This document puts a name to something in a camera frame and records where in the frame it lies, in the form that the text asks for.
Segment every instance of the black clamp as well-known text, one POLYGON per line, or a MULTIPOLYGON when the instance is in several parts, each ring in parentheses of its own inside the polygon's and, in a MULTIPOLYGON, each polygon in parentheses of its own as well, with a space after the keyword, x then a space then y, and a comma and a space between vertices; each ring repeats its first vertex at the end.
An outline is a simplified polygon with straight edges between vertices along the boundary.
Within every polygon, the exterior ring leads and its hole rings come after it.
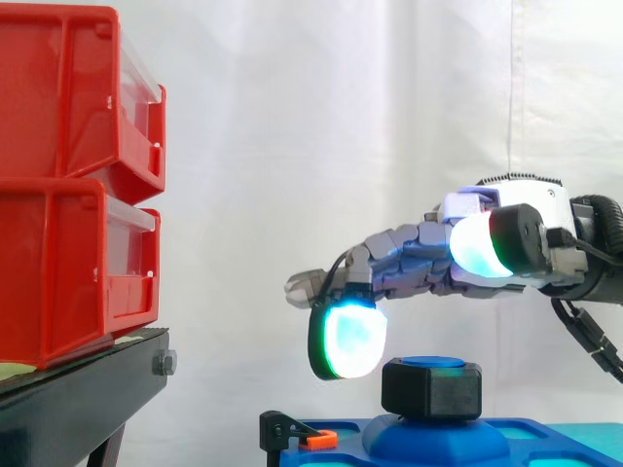
POLYGON ((267 467, 278 467, 281 452, 290 446, 290 438, 314 436, 322 433, 285 413, 268 411, 260 415, 260 449, 267 453, 267 467))

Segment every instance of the red plastic drawer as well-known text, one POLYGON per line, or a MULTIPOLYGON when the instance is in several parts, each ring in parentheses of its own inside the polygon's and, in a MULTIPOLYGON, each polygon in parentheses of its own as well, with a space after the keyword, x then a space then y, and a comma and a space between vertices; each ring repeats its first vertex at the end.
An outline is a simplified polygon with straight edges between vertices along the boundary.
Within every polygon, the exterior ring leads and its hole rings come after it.
POLYGON ((81 179, 0 179, 0 362, 46 368, 158 318, 160 216, 81 179))
POLYGON ((0 3, 0 177, 84 177, 129 204, 165 189, 165 90, 108 7, 0 3))

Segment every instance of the black shelf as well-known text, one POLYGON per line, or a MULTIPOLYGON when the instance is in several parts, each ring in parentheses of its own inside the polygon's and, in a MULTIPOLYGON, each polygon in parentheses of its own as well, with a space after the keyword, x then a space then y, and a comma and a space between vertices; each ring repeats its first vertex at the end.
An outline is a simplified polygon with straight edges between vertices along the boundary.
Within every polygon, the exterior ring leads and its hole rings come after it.
POLYGON ((141 329, 94 356, 0 382, 0 465, 116 464, 123 428, 166 386, 167 329, 141 329))

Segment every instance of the blue base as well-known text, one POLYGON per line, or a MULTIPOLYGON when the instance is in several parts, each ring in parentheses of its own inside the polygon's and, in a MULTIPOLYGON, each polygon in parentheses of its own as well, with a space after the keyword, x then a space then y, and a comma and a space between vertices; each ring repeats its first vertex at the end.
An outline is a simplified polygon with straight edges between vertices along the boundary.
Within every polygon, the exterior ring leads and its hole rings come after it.
POLYGON ((305 423, 337 431, 338 448, 308 452, 293 442, 282 453, 280 467, 623 467, 623 425, 613 423, 553 429, 500 418, 442 427, 391 414, 305 423))

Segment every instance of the orange clip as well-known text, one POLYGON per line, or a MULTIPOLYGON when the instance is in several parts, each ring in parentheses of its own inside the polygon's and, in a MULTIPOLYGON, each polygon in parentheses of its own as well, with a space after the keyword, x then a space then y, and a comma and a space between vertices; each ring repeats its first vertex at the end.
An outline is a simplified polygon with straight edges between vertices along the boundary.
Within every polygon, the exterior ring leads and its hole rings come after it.
POLYGON ((310 436, 299 442, 299 448, 304 450, 332 449, 338 446, 338 434, 335 431, 318 430, 322 436, 310 436))

